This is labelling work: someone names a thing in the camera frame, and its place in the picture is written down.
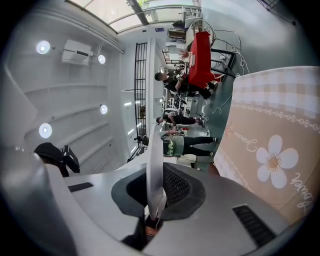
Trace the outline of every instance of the black pants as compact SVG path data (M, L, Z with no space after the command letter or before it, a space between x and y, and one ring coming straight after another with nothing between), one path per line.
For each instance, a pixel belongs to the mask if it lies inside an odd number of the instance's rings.
M211 89L213 89L215 86L214 86L214 84L212 83L212 82L208 82L207 83L208 84L208 86L211 88ZM208 99L210 96L211 96L211 92L208 90L208 89L202 89L202 88L200 88L200 87L198 87L198 86L196 86L196 85L193 85L193 84L189 84L188 83L188 92L199 92L199 94L206 100L206 99Z
M181 124L182 125L193 125L196 123L196 120L193 117L182 117Z
M211 92L208 89L201 89L200 87L192 84L189 84L188 92L199 92L205 100L211 96Z
M198 157L210 156L210 151L192 147L191 145L211 143L214 141L212 137L183 137L183 140L183 155L192 154Z

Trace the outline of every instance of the beige fabric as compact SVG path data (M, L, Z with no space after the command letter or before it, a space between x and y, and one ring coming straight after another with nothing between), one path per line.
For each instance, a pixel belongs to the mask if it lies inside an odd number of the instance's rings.
M320 67L237 77L214 162L289 222L305 216L320 182Z

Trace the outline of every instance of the black vent grille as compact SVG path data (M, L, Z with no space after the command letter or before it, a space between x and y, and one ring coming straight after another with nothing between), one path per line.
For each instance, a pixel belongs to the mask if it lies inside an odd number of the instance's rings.
M76 53L77 53L77 54L80 54L80 55L83 55L83 56L87 56L87 57L89 56L88 53L85 53L85 52L79 51L79 50L77 50Z
M247 205L238 206L232 210L258 247L264 246L276 237Z
M163 166L163 188L168 206L180 202L190 193L189 183L165 166Z
M94 185L92 185L90 182L85 182L85 183L81 183L81 184L77 184L77 185L72 185L72 186L68 186L70 192L76 192L79 190L85 190L87 188L91 188Z

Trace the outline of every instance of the floor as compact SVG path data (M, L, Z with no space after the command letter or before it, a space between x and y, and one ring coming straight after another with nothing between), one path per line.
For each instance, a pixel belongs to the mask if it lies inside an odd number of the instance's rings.
M268 12L257 0L203 0L203 19L207 21L214 30L227 30L236 32L241 40L241 51L239 51L247 64L250 73L263 70L290 67L290 66L319 66L319 60L312 48L308 38L304 34L299 22L292 25L287 20L276 14L283 15L290 20L294 17L287 10L278 4L272 12ZM228 43L240 47L238 37L234 33L216 31L216 37ZM216 41L213 44L215 49L226 49L226 44ZM241 58L235 57L232 71L243 75L240 66ZM218 138L218 144L224 133L228 120L231 98L222 107L222 113L216 108L220 108L230 97L233 91L234 78L228 76L219 84L216 92L207 100L205 107L205 117L208 117L207 126L210 135ZM195 97L191 107L191 116L198 116L201 113L203 98ZM188 136L204 136L205 131L197 125L190 127ZM219 145L197 145L197 148L216 152ZM208 170L208 162L212 162L208 157L198 157L195 168L202 171Z

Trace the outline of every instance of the checkered pattern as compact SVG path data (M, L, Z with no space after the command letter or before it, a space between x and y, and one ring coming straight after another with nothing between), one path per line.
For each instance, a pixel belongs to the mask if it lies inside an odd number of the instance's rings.
M320 67L277 68L237 77L232 103L320 118Z
M238 174L233 169L233 167L228 163L228 160L224 157L221 150L218 150L214 155L214 163L216 168L219 171L219 174L221 177L228 178L230 180L233 180L237 183L239 183L242 186L245 186L245 184L241 181L241 179L238 177Z

